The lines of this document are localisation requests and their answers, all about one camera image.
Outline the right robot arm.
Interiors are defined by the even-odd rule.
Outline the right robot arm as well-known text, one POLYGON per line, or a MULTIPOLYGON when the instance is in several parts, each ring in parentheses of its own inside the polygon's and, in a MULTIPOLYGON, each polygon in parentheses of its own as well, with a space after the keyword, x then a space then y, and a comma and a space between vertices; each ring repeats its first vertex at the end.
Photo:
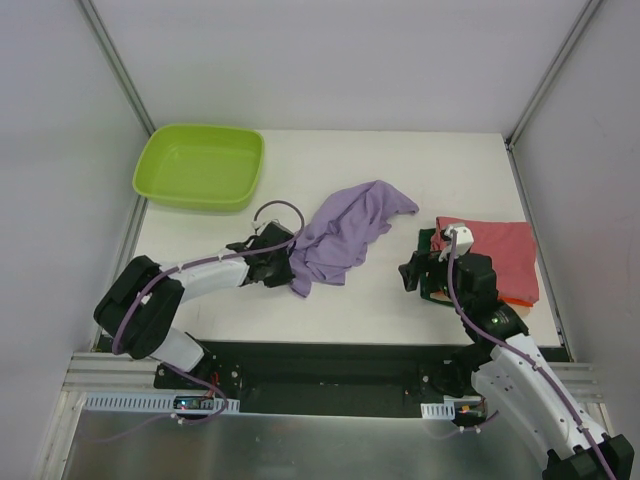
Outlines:
POLYGON ((431 374, 451 397, 474 392, 529 447, 545 479, 627 479, 634 448, 610 435, 562 385, 516 311, 500 299, 490 257, 415 251, 399 266, 406 291, 426 279, 448 297, 470 345, 431 374))

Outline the purple t shirt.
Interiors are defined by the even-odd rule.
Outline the purple t shirt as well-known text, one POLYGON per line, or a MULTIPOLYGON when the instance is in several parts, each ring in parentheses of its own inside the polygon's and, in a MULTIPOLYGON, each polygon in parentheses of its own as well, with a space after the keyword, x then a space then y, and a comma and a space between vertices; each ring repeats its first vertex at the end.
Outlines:
POLYGON ((296 241, 291 290, 306 298, 315 283, 343 286, 347 272, 366 260, 368 246, 391 229, 392 217, 418 212, 413 200, 382 180, 331 194, 296 241))

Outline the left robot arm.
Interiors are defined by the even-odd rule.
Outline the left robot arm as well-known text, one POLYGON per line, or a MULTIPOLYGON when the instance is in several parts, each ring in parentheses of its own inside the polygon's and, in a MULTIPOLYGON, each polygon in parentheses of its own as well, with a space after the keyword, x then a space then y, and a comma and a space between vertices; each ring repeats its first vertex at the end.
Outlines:
POLYGON ((117 355, 153 358, 177 368, 177 377, 188 388, 202 388, 213 375, 213 355, 173 327, 178 308, 222 289, 290 283, 294 242, 292 232, 271 221, 246 241, 228 244, 205 259, 163 266, 138 256, 99 301, 93 318, 112 337, 117 355))

